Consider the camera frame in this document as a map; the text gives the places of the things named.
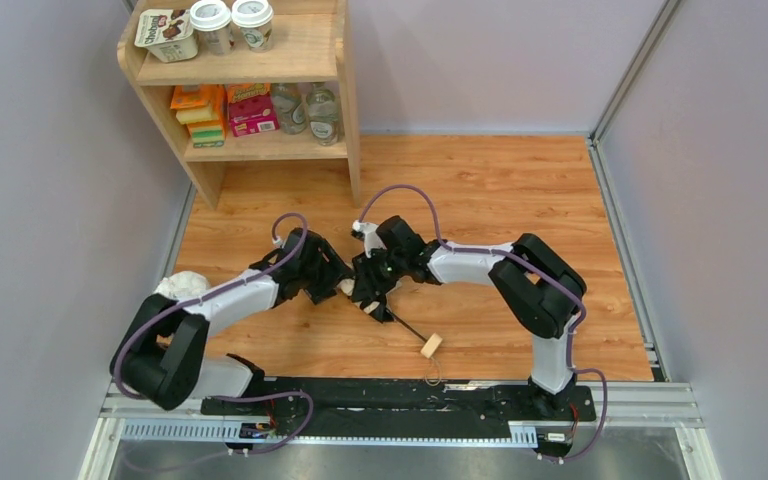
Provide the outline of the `beige folding umbrella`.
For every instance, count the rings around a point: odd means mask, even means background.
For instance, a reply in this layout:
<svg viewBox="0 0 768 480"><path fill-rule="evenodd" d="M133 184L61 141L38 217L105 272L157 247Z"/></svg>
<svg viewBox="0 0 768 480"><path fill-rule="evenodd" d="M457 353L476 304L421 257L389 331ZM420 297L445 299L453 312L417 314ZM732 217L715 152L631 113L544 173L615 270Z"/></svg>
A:
<svg viewBox="0 0 768 480"><path fill-rule="evenodd" d="M435 357L436 352L443 342L442 337L438 333L433 333L431 335L420 333L410 323L390 309L386 303L386 295L373 295L372 297L367 298L365 296L366 292L355 286L354 279L341 280L338 284L338 288L366 315L382 323L395 322L401 325L414 337L422 341L423 345L419 353L429 361L429 366L426 368L423 381L431 387L439 386L442 383L442 366L440 361Z"/></svg>

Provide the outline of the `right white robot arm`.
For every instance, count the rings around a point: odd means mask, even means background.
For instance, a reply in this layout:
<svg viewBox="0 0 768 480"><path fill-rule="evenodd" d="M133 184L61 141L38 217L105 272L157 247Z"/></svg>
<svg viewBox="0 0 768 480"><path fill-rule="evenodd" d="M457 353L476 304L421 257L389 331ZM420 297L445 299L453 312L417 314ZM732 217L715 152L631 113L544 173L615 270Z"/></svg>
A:
<svg viewBox="0 0 768 480"><path fill-rule="evenodd" d="M583 310L587 286L538 236L491 246L426 241L399 216L380 224L356 221L352 235L364 250L352 260L350 298L367 315L395 321L388 296L405 277L430 285L492 286L533 337L530 387L557 400L574 386L569 328Z"/></svg>

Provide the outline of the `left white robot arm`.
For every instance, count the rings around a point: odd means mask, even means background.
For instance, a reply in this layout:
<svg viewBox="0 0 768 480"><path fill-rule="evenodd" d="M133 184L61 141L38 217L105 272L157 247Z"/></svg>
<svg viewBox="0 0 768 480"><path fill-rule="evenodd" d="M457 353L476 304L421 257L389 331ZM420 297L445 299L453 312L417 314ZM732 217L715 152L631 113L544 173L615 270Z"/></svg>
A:
<svg viewBox="0 0 768 480"><path fill-rule="evenodd" d="M251 366L207 361L208 339L299 293L320 304L352 275L324 237L295 228L230 281L179 299L160 292L146 297L110 361L110 374L121 393L164 410L195 393L239 396L252 379Z"/></svg>

